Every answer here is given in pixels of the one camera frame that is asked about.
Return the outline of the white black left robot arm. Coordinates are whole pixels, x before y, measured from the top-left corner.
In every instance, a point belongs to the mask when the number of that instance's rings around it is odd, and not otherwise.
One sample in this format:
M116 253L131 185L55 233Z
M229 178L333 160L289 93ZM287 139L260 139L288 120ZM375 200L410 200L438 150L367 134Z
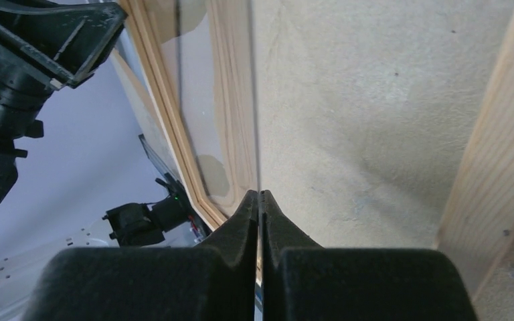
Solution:
M89 80L127 17L115 2L0 1L0 203L17 181L18 138L41 138L46 101Z

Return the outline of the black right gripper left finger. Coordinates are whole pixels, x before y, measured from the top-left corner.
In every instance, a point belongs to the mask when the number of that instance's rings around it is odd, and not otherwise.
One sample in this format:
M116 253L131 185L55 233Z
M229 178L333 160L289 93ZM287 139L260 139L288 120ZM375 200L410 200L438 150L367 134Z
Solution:
M43 270L24 320L252 320L258 193L194 247L75 247Z

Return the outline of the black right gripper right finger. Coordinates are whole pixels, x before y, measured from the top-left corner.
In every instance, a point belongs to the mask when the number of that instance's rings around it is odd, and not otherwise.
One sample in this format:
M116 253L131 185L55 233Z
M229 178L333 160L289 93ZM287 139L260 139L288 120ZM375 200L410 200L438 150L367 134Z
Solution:
M422 248L324 248L259 195L265 320L476 320L454 264Z

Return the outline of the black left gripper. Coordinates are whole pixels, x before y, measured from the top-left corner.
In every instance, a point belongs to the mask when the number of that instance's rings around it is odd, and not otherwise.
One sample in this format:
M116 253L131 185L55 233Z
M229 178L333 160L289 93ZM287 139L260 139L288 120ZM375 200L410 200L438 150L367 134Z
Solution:
M0 142L43 137L46 101L93 75L126 17L113 2L0 1Z

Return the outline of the light wooden picture frame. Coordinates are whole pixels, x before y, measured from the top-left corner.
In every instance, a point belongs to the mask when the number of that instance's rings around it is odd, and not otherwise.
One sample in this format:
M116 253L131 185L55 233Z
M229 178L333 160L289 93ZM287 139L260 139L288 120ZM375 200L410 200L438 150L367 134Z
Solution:
M122 1L140 119L211 228L270 190L327 247L514 294L514 1Z

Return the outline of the clear glass pane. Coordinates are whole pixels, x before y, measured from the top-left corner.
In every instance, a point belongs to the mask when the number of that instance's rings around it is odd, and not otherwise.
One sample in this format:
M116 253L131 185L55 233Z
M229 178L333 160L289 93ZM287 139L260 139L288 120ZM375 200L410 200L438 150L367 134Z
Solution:
M143 1L134 17L181 178L213 233L260 188L251 2Z

